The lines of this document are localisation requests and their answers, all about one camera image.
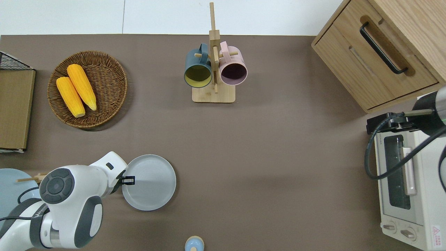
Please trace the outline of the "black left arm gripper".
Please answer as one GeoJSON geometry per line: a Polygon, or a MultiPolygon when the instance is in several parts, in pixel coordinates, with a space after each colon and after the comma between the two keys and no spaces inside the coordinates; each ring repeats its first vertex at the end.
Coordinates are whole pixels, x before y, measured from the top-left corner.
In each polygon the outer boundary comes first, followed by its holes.
{"type": "Polygon", "coordinates": [[[122,185],[134,185],[135,184],[135,176],[134,175],[126,175],[124,176],[126,170],[123,170],[117,177],[116,177],[116,184],[113,187],[113,190],[111,191],[111,194],[115,193],[119,187],[122,185]]]}

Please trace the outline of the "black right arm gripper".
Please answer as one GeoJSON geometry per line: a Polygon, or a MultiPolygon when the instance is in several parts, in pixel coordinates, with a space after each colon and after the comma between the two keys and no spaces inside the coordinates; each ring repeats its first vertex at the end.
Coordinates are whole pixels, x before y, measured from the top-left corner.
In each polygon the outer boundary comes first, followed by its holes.
{"type": "Polygon", "coordinates": [[[414,123],[408,121],[407,117],[404,116],[393,117],[394,115],[395,113],[390,112],[372,117],[371,119],[367,119],[367,124],[366,124],[367,134],[371,135],[377,129],[378,125],[389,117],[391,119],[389,119],[378,130],[378,133],[386,133],[386,132],[398,133],[403,131],[413,132],[419,130],[419,127],[417,127],[414,123]]]}

